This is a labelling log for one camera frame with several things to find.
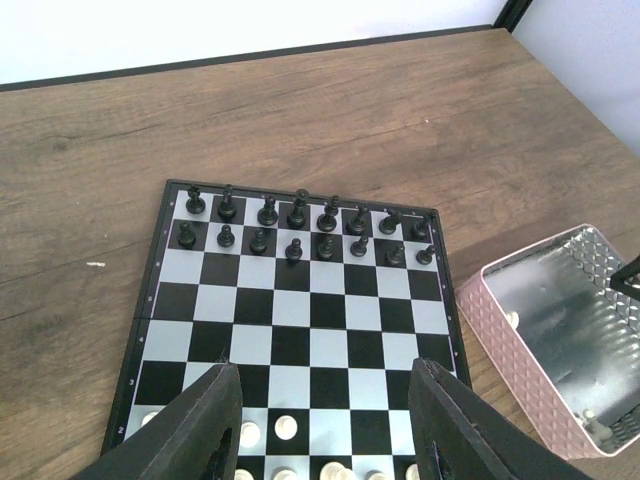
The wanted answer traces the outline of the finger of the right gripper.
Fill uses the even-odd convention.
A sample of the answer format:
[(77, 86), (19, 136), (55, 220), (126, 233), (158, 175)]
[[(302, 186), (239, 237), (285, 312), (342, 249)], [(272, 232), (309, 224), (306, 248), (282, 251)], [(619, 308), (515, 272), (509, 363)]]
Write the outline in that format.
[(611, 275), (609, 286), (631, 299), (640, 300), (639, 292), (640, 256)]

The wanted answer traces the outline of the white chess piece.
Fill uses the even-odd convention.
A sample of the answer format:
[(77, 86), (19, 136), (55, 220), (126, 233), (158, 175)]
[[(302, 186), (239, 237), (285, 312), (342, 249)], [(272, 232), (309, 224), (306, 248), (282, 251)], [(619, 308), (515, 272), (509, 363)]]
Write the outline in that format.
[(337, 461), (326, 463), (319, 475), (320, 480), (353, 480), (354, 478), (354, 472)]
[(234, 480), (254, 480), (253, 475), (246, 469), (236, 469)]
[(242, 448), (254, 448), (260, 439), (261, 429), (255, 422), (246, 421), (242, 423), (239, 438), (239, 444)]
[(392, 477), (389, 476), (386, 472), (380, 470), (372, 470), (367, 473), (366, 480), (391, 480)]
[(279, 439), (289, 441), (293, 439), (298, 432), (298, 422), (291, 415), (282, 415), (275, 421), (274, 432)]
[(297, 473), (290, 468), (281, 468), (277, 470), (273, 477), (273, 480), (298, 480)]

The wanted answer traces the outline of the white chess pawn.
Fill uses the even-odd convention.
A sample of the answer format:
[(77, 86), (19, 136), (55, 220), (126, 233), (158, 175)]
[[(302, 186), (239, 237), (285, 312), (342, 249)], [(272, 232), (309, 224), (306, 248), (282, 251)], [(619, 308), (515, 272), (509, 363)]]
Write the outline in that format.
[(149, 423), (159, 413), (160, 413), (159, 410), (150, 411), (150, 412), (146, 413), (141, 419), (140, 427), (144, 427), (147, 423)]

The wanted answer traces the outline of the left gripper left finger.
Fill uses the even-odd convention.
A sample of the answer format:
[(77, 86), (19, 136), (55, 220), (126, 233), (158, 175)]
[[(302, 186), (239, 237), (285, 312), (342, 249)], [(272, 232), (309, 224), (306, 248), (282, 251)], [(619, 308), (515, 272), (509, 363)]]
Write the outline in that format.
[(242, 391), (231, 363), (211, 367), (118, 447), (76, 479), (232, 479)]

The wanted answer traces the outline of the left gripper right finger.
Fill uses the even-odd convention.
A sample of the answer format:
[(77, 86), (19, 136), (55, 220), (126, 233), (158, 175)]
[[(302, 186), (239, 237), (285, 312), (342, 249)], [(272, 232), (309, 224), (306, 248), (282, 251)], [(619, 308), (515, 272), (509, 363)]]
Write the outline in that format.
[(435, 361), (413, 361), (408, 405), (421, 479), (589, 477), (524, 434)]

